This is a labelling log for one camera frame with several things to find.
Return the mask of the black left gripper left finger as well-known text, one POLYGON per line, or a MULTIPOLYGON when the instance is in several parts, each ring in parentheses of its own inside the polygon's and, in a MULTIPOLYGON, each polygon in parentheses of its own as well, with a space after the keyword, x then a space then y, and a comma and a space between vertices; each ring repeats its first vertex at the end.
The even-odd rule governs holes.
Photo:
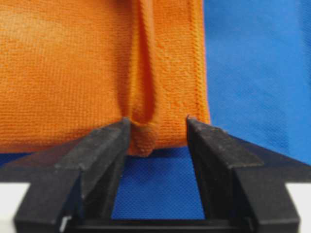
POLYGON ((109 218, 130 144, 128 118, 4 164, 0 230, 62 233, 71 220, 109 218))

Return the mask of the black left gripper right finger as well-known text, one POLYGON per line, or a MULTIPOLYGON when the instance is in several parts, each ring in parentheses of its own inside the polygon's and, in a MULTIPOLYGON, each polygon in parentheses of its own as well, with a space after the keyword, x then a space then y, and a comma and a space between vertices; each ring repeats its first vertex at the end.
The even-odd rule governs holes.
POLYGON ((310 232, 310 165, 195 118, 186 122, 207 218, 226 218, 249 233, 310 232))

